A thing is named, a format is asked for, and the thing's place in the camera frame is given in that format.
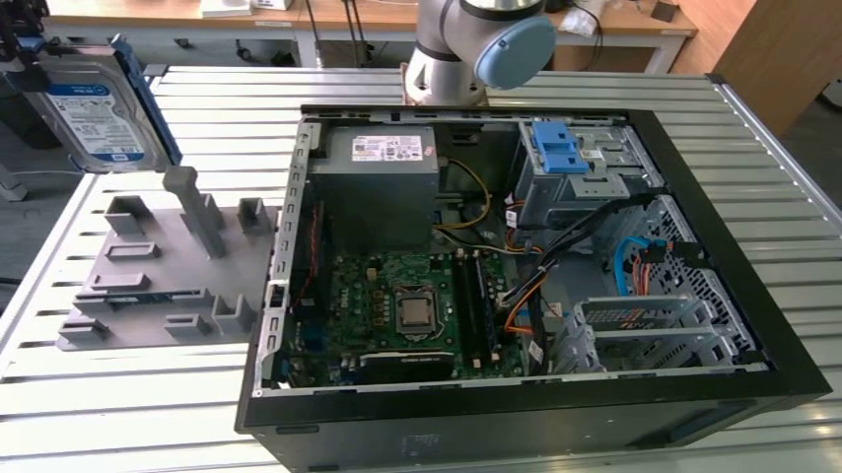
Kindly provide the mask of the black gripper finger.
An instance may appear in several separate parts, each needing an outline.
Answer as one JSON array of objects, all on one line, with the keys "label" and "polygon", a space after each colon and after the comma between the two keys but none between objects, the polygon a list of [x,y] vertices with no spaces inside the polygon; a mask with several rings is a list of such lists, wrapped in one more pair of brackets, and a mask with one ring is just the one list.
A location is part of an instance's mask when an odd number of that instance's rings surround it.
[{"label": "black gripper finger", "polygon": [[16,52],[14,87],[24,93],[44,93],[51,85],[46,70],[39,64],[38,54],[30,48]]}]

